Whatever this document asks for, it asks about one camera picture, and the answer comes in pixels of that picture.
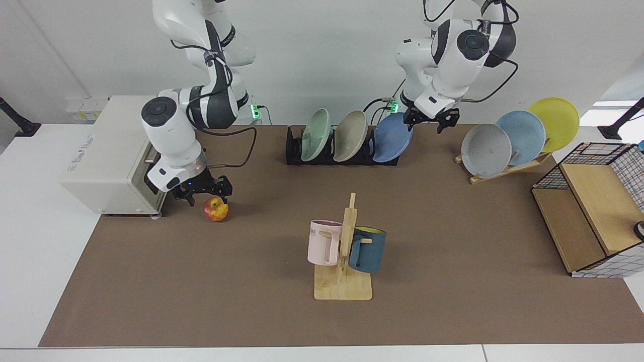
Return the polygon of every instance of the beige plate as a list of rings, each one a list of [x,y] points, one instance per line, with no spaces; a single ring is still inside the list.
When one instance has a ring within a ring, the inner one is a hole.
[[[334,161],[344,162],[352,158],[362,147],[366,131],[365,113],[362,111],[349,113],[335,131]]]

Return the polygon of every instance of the brown table mat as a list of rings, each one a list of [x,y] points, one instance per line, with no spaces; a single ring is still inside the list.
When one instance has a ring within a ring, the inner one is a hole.
[[[286,166],[284,127],[260,127],[224,223],[168,200],[161,220],[100,219],[42,347],[644,342],[623,280],[574,279],[530,192],[546,165],[472,186],[453,161],[471,126],[415,129],[397,167]],[[200,137],[237,163],[250,135]],[[309,221],[387,231],[371,301],[316,301]]]

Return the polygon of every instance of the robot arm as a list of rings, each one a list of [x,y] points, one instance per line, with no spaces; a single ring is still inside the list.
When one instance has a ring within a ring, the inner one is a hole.
[[[516,35],[509,24],[507,3],[474,0],[488,20],[452,19],[450,0],[432,0],[427,22],[432,38],[405,40],[396,60],[407,74],[401,101],[408,109],[405,123],[434,121],[439,133],[459,118],[458,104],[484,66],[494,68],[510,56]]]
[[[219,195],[225,202],[232,194],[225,176],[217,180],[211,176],[194,129],[224,129],[235,121],[248,95],[239,72],[230,66],[243,66],[255,59],[254,48],[236,32],[222,2],[153,0],[156,25],[210,77],[206,86],[161,91],[141,112],[148,138],[161,154],[148,178],[159,190],[172,190],[175,198],[186,199],[191,205],[194,193]]]

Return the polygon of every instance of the green led light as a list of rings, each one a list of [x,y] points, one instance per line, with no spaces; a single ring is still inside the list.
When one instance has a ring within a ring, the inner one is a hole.
[[[391,113],[398,112],[398,102],[396,102],[395,100],[389,101],[389,112]]]
[[[261,114],[260,114],[260,110],[257,108],[256,105],[251,104],[251,111],[252,111],[252,119],[259,119]]]

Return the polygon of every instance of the white wall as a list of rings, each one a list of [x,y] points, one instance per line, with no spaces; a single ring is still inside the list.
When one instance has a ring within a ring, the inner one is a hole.
[[[467,121],[494,122],[548,96],[569,99],[583,114],[644,51],[635,36],[641,0],[511,3],[521,14],[512,56],[519,72],[487,102],[463,105]],[[242,75],[278,124],[304,123],[320,107],[338,122],[369,100],[390,96],[404,77],[393,58],[397,45],[428,35],[421,0],[226,5],[237,29],[258,49],[257,61]],[[472,2],[459,0],[457,6],[458,14],[475,18]],[[3,0],[0,33],[0,92],[39,122],[67,122],[65,98],[84,90],[95,97],[154,95],[207,81],[156,29],[150,0]],[[43,52],[42,44],[53,50]],[[511,69],[505,64],[484,70],[468,97],[486,95]]]
[[[638,100],[644,97],[644,53],[601,96],[601,100]]]

